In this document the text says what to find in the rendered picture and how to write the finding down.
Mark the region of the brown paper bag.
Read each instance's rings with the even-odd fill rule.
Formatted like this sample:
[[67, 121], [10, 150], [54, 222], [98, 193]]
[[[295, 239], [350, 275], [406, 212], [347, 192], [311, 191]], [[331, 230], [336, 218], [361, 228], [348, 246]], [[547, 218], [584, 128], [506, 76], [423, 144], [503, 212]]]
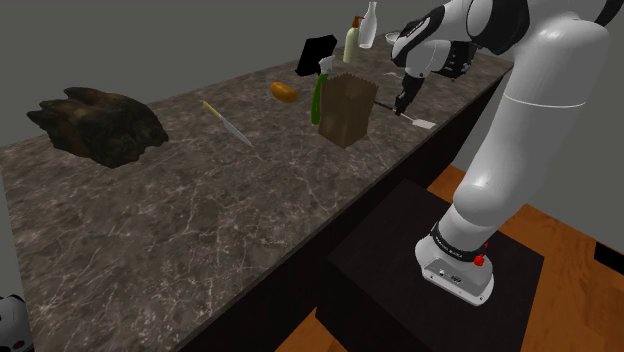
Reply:
[[377, 91], [377, 84], [351, 73], [324, 82], [318, 133], [343, 149], [362, 139], [367, 134]]

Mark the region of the clear glass bottle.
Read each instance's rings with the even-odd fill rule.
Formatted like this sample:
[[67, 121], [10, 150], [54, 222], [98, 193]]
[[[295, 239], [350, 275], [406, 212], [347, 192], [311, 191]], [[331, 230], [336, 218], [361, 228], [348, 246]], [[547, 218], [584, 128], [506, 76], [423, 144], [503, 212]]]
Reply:
[[378, 26], [376, 8], [377, 2], [370, 1], [367, 12], [361, 20], [358, 45], [362, 49], [370, 49], [373, 45]]

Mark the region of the yellow-handled knife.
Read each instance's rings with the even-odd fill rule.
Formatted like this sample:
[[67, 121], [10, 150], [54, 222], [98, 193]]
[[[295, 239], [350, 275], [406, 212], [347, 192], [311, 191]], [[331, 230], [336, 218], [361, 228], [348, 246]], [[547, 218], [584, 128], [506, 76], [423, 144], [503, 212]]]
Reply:
[[245, 143], [249, 147], [253, 148], [252, 142], [241, 131], [239, 131], [234, 125], [232, 125], [225, 117], [223, 117], [216, 109], [214, 109], [206, 101], [203, 101], [202, 104], [206, 109], [208, 109], [214, 116], [216, 116], [223, 123], [223, 126], [231, 134], [233, 134], [235, 137], [237, 137], [239, 140], [241, 140], [243, 143]]

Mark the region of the pale green pump bottle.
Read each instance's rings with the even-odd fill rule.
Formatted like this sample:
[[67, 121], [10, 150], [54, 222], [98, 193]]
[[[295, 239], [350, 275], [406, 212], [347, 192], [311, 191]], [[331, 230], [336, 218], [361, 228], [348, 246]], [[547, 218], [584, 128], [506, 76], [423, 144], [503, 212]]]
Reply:
[[357, 60], [360, 34], [359, 28], [363, 19], [363, 16], [356, 15], [351, 24], [351, 28], [346, 34], [343, 51], [343, 62], [346, 64], [352, 64]]

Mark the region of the orange bread roll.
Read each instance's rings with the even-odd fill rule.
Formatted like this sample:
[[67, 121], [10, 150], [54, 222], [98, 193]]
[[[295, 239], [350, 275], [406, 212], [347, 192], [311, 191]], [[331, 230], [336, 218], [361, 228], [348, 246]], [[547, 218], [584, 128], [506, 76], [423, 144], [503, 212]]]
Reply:
[[283, 103], [291, 104], [298, 99], [297, 91], [282, 82], [273, 82], [270, 85], [270, 90], [272, 95]]

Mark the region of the dark robot stand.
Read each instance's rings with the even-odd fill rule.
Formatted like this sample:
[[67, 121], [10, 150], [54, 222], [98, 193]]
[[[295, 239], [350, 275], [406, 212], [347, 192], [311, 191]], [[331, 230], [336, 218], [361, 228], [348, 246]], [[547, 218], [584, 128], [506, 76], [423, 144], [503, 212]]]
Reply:
[[520, 352], [544, 258], [497, 232], [475, 307], [425, 280], [414, 249], [448, 203], [402, 181], [327, 257], [316, 317], [348, 352]]

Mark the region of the black small appliance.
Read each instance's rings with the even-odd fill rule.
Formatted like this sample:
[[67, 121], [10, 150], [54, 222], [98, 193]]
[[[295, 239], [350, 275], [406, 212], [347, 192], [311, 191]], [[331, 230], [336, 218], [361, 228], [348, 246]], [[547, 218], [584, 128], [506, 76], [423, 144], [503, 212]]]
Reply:
[[480, 46], [472, 42], [451, 41], [450, 51], [444, 66], [436, 74], [452, 81], [467, 73]]

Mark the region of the green spray bottle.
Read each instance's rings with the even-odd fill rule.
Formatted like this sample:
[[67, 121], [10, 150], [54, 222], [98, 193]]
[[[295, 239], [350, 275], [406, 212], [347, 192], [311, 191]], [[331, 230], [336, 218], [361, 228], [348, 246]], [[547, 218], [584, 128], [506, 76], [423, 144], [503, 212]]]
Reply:
[[312, 96], [312, 102], [311, 102], [311, 110], [310, 110], [311, 123], [313, 125], [318, 125], [320, 123], [321, 88], [322, 88], [323, 83], [328, 79], [328, 72], [333, 67], [334, 58], [335, 56], [332, 55], [332, 56], [322, 58], [318, 62], [319, 68], [320, 68], [320, 74], [318, 75], [317, 82], [315, 85], [314, 93]]

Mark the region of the dark brown rock-shaped lump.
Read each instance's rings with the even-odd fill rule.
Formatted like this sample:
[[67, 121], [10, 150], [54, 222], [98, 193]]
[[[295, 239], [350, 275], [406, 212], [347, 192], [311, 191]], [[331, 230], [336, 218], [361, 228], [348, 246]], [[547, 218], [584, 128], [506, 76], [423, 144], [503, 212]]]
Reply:
[[133, 98], [87, 87], [64, 93], [64, 99], [42, 101], [27, 113], [56, 149], [117, 168], [169, 140], [156, 114]]

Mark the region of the black flat box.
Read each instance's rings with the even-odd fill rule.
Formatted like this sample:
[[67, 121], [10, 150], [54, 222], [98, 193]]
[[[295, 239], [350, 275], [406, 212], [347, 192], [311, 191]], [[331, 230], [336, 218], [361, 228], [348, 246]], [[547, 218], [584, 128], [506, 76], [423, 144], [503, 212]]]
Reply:
[[319, 61], [332, 56], [336, 45], [337, 39], [334, 35], [308, 38], [305, 41], [297, 68], [295, 69], [296, 74], [300, 77], [313, 74], [320, 75]]

